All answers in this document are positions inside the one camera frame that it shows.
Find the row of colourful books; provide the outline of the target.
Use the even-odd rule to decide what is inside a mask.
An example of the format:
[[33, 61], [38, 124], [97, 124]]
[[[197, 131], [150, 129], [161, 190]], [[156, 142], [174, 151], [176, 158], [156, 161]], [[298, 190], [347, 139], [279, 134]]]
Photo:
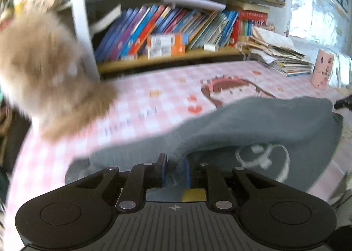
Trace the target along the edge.
[[94, 58], [103, 63], [125, 55], [147, 56], [147, 38], [152, 34], [187, 34], [185, 52], [204, 49], [206, 43], [233, 47], [239, 36], [250, 36], [254, 27], [265, 27], [268, 12], [265, 6], [243, 2], [223, 11], [167, 3], [128, 8], [104, 30]]

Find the white lamp bar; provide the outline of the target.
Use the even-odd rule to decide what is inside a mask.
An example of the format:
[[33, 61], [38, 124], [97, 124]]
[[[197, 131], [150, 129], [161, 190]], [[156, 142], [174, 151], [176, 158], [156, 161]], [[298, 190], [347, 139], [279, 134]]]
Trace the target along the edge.
[[185, 6], [197, 9], [205, 9], [209, 11], [223, 11], [226, 8], [225, 4], [213, 2], [210, 0], [162, 0], [175, 6]]

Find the white charger block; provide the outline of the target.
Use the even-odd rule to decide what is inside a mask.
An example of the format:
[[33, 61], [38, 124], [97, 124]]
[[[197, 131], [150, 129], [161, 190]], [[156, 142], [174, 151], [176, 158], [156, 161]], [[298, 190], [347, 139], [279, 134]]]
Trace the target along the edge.
[[204, 44], [203, 49], [209, 52], [217, 52], [218, 46], [216, 44], [206, 43]]

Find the white orange box upper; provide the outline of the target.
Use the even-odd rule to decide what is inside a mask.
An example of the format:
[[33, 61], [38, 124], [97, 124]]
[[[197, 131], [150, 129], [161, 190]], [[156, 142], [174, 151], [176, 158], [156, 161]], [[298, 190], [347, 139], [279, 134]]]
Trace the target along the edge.
[[188, 40], [187, 34], [152, 34], [147, 38], [147, 45], [149, 47], [185, 46]]

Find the white orange box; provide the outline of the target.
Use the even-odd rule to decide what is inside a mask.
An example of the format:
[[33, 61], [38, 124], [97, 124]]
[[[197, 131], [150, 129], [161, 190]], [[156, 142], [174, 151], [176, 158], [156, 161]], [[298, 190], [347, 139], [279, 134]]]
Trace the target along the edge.
[[161, 58], [185, 54], [185, 46], [147, 47], [148, 58]]
[[188, 40], [187, 34], [152, 34], [147, 38], [147, 45], [149, 47], [185, 46]]

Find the grey sweatshirt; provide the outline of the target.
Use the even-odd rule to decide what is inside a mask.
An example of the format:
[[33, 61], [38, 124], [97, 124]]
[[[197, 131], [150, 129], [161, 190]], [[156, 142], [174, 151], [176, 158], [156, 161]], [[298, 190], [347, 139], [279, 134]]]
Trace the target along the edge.
[[74, 160], [65, 182], [73, 183], [111, 166], [128, 171], [165, 153], [165, 186], [147, 192], [151, 201], [181, 200], [190, 185], [188, 160], [226, 172], [242, 166], [307, 191], [332, 159], [343, 120], [328, 99], [246, 98], [156, 137], [106, 147]]

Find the stack of papers and notebooks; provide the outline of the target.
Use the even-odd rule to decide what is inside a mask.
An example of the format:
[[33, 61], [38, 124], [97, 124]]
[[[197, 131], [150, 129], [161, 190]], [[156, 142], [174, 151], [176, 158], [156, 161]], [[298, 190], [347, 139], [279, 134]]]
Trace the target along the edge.
[[261, 27], [254, 27], [250, 36], [240, 36], [237, 42], [249, 50], [249, 56], [285, 76], [310, 74], [313, 64], [299, 52], [293, 41]]

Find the pink checked table mat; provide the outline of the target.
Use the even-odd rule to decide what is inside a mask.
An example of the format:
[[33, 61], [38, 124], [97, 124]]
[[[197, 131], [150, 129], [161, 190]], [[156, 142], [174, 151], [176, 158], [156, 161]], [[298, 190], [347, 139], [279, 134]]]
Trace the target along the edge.
[[215, 105], [201, 88], [219, 76], [252, 82], [281, 99], [312, 96], [335, 101], [348, 93], [345, 88], [332, 86], [317, 89], [309, 75], [284, 76], [256, 61], [182, 66], [117, 78], [117, 101], [107, 118], [77, 136], [49, 144], [36, 129], [28, 130], [8, 190], [4, 249], [23, 248], [15, 226], [18, 209], [28, 200], [61, 187], [73, 160], [107, 146], [164, 133], [189, 118], [214, 111]]

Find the fluffy tan plush toy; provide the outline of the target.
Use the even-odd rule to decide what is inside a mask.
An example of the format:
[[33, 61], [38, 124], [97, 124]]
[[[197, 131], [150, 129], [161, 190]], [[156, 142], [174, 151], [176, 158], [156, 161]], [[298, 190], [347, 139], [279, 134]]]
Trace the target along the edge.
[[106, 116], [116, 87], [92, 80], [86, 54], [53, 13], [27, 12], [1, 30], [1, 90], [48, 142]]

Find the white orange box lower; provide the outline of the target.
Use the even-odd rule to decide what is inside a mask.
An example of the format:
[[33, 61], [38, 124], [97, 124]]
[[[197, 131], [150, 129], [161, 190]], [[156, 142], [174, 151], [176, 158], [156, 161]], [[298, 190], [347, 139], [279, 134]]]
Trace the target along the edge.
[[185, 46], [147, 47], [148, 58], [161, 58], [185, 54]]

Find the small red white box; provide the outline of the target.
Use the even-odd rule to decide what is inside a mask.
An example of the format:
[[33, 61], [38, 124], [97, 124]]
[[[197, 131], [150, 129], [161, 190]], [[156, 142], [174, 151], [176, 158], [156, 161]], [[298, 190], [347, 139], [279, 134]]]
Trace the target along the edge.
[[137, 58], [138, 58], [138, 55], [125, 55], [121, 57], [121, 60], [134, 60]]

